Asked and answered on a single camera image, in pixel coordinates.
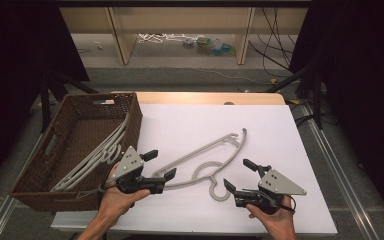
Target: wicker basket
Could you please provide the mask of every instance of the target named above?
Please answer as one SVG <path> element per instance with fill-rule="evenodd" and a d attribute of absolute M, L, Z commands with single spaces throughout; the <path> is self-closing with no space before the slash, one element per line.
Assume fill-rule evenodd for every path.
<path fill-rule="evenodd" d="M 114 104 L 102 104 L 114 100 Z M 71 192 L 50 192 L 68 172 L 96 148 L 129 112 L 121 150 L 137 147 L 142 112 L 135 93 L 68 94 L 47 128 L 40 146 L 29 160 L 10 196 L 36 211 L 87 211 L 98 209 L 97 189 L 109 165 L 100 164 Z"/>

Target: white board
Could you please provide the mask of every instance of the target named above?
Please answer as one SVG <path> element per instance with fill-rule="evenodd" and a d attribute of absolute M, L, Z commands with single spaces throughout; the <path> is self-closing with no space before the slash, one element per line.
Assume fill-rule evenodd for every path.
<path fill-rule="evenodd" d="M 155 170 L 226 134 L 237 133 L 240 142 L 245 128 L 247 137 L 243 148 L 215 176 L 217 195 L 225 194 L 223 178 L 238 190 L 257 189 L 259 175 L 243 165 L 244 158 L 258 165 L 271 165 L 307 191 L 306 196 L 294 196 L 296 232 L 337 233 L 288 106 L 141 104 L 141 110 L 138 152 L 159 151 L 157 158 L 145 163 L 143 176 L 151 177 Z M 203 162 L 225 162 L 235 150 L 233 144 L 223 143 L 206 151 L 177 166 L 176 177 L 167 184 L 190 179 Z M 248 218 L 245 208 L 235 206 L 233 195 L 223 202 L 211 198 L 209 186 L 210 181 L 205 180 L 148 196 L 122 216 L 112 230 L 200 235 L 267 232 L 258 220 Z M 93 211 L 59 212 L 52 227 L 84 229 L 94 215 Z"/>

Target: black curtain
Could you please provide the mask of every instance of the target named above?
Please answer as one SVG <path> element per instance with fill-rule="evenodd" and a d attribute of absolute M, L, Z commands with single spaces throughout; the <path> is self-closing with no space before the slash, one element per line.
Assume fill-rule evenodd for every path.
<path fill-rule="evenodd" d="M 89 80 L 59 9 L 0 0 L 0 166 L 51 70 Z M 63 81 L 52 76 L 49 81 L 63 88 Z"/>
<path fill-rule="evenodd" d="M 348 3 L 353 14 L 336 26 L 323 55 L 323 81 L 336 118 L 384 200 L 384 1 Z M 309 9 L 291 70 L 308 63 L 337 13 L 322 5 Z"/>

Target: table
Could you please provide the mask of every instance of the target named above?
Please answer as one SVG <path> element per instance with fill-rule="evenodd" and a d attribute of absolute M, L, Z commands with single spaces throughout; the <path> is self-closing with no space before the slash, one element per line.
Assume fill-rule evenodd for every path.
<path fill-rule="evenodd" d="M 259 165 L 271 165 L 307 190 L 306 196 L 294 196 L 294 216 L 298 234 L 330 235 L 337 230 L 327 209 L 289 107 L 279 94 L 250 93 L 138 93 L 144 114 L 138 151 L 159 150 L 159 156 L 145 164 L 143 176 L 171 160 L 230 132 L 246 142 L 229 165 L 216 174 L 220 183 L 216 194 L 223 195 L 223 178 L 240 188 L 255 189 L 259 176 L 242 165 L 249 158 Z M 234 151 L 221 144 L 179 165 L 176 177 L 187 179 L 196 164 L 216 160 L 224 162 Z M 187 188 L 165 190 L 136 203 L 111 229 L 123 233 L 261 235 L 267 233 L 257 220 L 249 220 L 246 209 L 235 207 L 232 196 L 217 202 L 208 193 L 209 181 Z M 95 211 L 58 212 L 53 228 L 82 231 Z"/>

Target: human hand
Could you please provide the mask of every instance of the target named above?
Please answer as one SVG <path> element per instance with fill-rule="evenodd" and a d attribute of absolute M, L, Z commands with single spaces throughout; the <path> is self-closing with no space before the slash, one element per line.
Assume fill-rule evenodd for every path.
<path fill-rule="evenodd" d="M 108 180 L 111 180 L 111 176 L 114 174 L 118 163 L 114 165 L 108 175 Z M 106 185 L 106 191 L 102 197 L 101 205 L 99 207 L 97 217 L 103 217 L 111 223 L 111 226 L 117 223 L 117 220 L 121 215 L 124 215 L 130 208 L 130 206 L 150 194 L 149 190 L 139 190 L 132 194 L 122 193 L 115 186 L 115 181 Z"/>
<path fill-rule="evenodd" d="M 108 180 L 111 177 L 118 163 L 114 165 L 108 174 Z M 124 215 L 130 206 L 150 194 L 149 190 L 139 190 L 135 193 L 125 194 L 117 189 L 116 183 L 110 182 L 106 185 L 106 191 L 102 197 L 98 213 L 87 226 L 86 230 L 80 235 L 80 239 L 99 239 L 105 232 L 114 226 L 121 215 Z"/>
<path fill-rule="evenodd" d="M 285 195 L 282 205 L 291 208 L 291 197 Z M 247 204 L 246 208 L 251 213 L 249 217 L 260 220 L 273 239 L 296 239 L 292 212 L 281 208 L 275 214 L 268 215 L 252 204 Z"/>

